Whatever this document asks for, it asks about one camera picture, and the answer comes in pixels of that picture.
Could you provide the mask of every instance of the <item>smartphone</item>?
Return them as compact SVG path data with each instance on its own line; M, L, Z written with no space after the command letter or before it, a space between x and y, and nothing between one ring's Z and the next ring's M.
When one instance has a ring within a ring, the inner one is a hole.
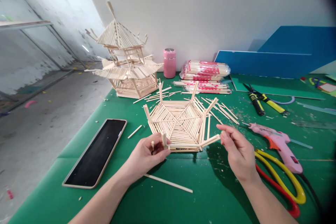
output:
M95 188L126 127L126 120L106 119L62 183L65 187Z

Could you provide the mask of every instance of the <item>right hand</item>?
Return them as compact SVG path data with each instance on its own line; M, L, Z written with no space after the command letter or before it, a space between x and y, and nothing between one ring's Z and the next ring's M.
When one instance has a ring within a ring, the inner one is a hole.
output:
M253 145L233 127L217 124L217 128L222 130L220 142L228 152L230 167L239 182L242 184L260 180Z

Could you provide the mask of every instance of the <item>green table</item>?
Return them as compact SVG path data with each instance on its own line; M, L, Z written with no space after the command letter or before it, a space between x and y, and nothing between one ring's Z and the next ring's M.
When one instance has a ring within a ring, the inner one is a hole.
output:
M173 86L172 79L165 79L162 73L159 73L158 77L164 81L164 88L172 86L171 92L181 90L181 87ZM310 105L336 108L336 99L322 94L326 100L296 100ZM240 121L256 122L285 132L292 139L312 145L314 149L289 143L323 206L328 205L329 194L336 180L333 158L336 131L299 128L291 124L291 119L333 122L336 118L334 115L303 108L295 102L283 106L291 113L287 118L283 118L271 107L264 105L267 116L274 118L269 119L256 114L254 107L246 102L249 101L247 93L233 91L231 95L199 94L196 96L210 99L217 97L234 111ZM189 94L177 93L169 99L183 100L189 97L191 97ZM147 104L149 108L154 108L156 101L147 103L142 100L133 104L134 99L119 98L114 90L111 90L106 98L108 101L102 102L65 147L44 179L12 217L10 223L67 223L120 168L138 140L151 134L142 107ZM274 96L273 99L283 102L289 100L288 97L280 96ZM266 139L254 134L244 125L233 124L215 110L214 113L224 123L242 131L255 148L263 149L279 158L277 152L267 149L269 144ZM128 124L98 187L93 190L62 187L63 180L106 118L126 119ZM211 122L211 136L220 133L216 129L214 118ZM127 139L139 125L145 125L145 127ZM273 164L272 166L287 187L295 192L282 170ZM125 194L114 215L113 223L258 223L247 196L229 167L227 152L219 142L209 145L203 152L197 154L173 153L150 173L190 188L194 193L191 194L149 178L142 178ZM287 206L278 192L273 188L271 190ZM315 204L310 194L306 194L306 204L300 205L301 216L298 219L300 223L315 222L317 218Z

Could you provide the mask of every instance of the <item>pink water bottle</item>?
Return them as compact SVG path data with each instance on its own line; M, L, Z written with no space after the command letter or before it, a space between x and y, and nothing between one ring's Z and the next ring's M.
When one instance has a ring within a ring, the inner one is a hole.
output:
M172 79L176 75L176 52L174 49L166 48L163 50L163 75Z

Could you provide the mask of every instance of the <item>metal ruler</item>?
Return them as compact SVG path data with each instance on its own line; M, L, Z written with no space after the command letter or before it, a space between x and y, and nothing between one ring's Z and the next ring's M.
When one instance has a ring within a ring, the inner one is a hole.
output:
M336 130L336 122L317 122L317 121L300 121L300 120L292 120L293 123L298 127L306 127L306 128L324 128L329 130Z

